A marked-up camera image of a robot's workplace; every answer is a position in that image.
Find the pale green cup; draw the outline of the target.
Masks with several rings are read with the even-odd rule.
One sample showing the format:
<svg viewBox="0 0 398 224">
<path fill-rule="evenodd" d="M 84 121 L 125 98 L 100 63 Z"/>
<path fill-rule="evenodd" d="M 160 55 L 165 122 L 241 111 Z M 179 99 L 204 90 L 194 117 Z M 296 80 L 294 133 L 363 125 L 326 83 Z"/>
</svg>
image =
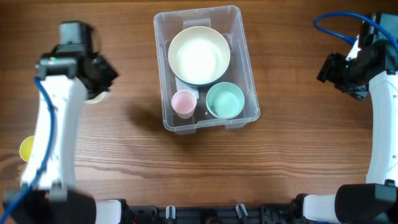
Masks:
<svg viewBox="0 0 398 224">
<path fill-rule="evenodd" d="M 93 105 L 93 104 L 99 103 L 99 102 L 107 99 L 110 95 L 111 95 L 110 92 L 103 91 L 99 95 L 94 97 L 93 99 L 85 100 L 84 103 L 87 104 L 87 105 Z"/>
</svg>

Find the pink cup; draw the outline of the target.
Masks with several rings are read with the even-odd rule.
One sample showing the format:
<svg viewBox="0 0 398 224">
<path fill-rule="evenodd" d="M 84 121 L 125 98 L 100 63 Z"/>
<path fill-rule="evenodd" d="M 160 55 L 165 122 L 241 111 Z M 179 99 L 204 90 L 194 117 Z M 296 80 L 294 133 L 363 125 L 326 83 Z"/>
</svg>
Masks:
<svg viewBox="0 0 398 224">
<path fill-rule="evenodd" d="M 197 98 L 191 91 L 180 90 L 173 95 L 171 105 L 178 117 L 188 119 L 193 116 Z"/>
</svg>

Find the cream beige bowl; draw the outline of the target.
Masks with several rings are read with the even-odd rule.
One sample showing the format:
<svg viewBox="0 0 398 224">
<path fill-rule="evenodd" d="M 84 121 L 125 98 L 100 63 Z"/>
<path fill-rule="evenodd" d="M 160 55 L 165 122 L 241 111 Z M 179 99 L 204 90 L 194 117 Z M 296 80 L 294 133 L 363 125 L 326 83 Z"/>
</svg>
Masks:
<svg viewBox="0 0 398 224">
<path fill-rule="evenodd" d="M 167 58 L 171 70 L 190 83 L 211 82 L 229 67 L 231 52 L 227 40 L 205 26 L 189 27 L 171 41 Z"/>
</svg>

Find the mint green small bowl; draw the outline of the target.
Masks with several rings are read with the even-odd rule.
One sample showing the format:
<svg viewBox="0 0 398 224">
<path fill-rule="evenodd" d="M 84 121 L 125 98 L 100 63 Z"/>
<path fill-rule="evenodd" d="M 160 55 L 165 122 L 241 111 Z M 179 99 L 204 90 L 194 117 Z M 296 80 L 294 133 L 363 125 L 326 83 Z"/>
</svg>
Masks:
<svg viewBox="0 0 398 224">
<path fill-rule="evenodd" d="M 244 104 L 244 93 L 234 83 L 217 83 L 206 94 L 206 107 L 218 119 L 237 117 L 242 112 Z"/>
</svg>

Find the dark blue bowl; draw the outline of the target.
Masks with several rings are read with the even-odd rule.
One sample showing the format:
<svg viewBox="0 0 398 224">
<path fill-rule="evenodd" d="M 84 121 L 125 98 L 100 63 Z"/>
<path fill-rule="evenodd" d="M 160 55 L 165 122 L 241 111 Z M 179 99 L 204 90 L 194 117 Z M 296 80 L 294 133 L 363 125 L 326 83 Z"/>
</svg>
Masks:
<svg viewBox="0 0 398 224">
<path fill-rule="evenodd" d="M 217 79 L 215 79 L 215 80 L 213 80 L 213 81 L 211 81 L 211 82 L 205 82 L 205 83 L 200 83 L 200 84 L 186 82 L 185 80 L 181 79 L 178 75 L 176 75 L 174 72 L 173 72 L 173 74 L 174 74 L 176 80 L 179 80 L 179 81 L 181 81 L 182 83 L 184 83 L 184 84 L 186 84 L 186 85 L 188 85 L 188 86 L 204 87 L 204 86 L 214 85 L 215 83 L 220 82 L 220 81 L 226 76 L 226 74 L 227 74 L 229 71 L 230 71 L 230 68 L 227 68 L 227 69 L 224 71 L 224 73 L 223 73 L 222 75 L 220 75 L 219 77 L 217 77 Z"/>
</svg>

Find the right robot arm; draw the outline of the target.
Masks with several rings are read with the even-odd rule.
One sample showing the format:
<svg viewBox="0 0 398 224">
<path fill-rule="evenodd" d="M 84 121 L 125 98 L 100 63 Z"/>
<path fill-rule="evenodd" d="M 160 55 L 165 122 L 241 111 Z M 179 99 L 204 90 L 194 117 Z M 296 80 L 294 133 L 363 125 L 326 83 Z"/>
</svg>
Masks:
<svg viewBox="0 0 398 224">
<path fill-rule="evenodd" d="M 339 16 L 361 20 L 357 37 L 318 25 Z M 373 146 L 365 183 L 342 185 L 330 195 L 299 194 L 290 204 L 289 221 L 397 223 L 397 15 L 337 11 L 314 18 L 313 25 L 352 46 L 347 56 L 330 54 L 317 79 L 357 100 L 371 97 Z"/>
</svg>

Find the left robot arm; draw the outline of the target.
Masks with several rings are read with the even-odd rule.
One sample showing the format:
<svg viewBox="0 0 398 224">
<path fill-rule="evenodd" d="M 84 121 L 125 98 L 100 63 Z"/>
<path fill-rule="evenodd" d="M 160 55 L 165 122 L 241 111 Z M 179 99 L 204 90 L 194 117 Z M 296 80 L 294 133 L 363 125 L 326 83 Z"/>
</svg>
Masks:
<svg viewBox="0 0 398 224">
<path fill-rule="evenodd" d="M 76 188 L 74 152 L 84 102 L 100 101 L 117 72 L 93 50 L 93 28 L 60 24 L 60 42 L 36 63 L 39 90 L 35 138 L 19 190 L 7 190 L 1 221 L 17 223 L 130 223 L 123 199 L 95 200 Z"/>
</svg>

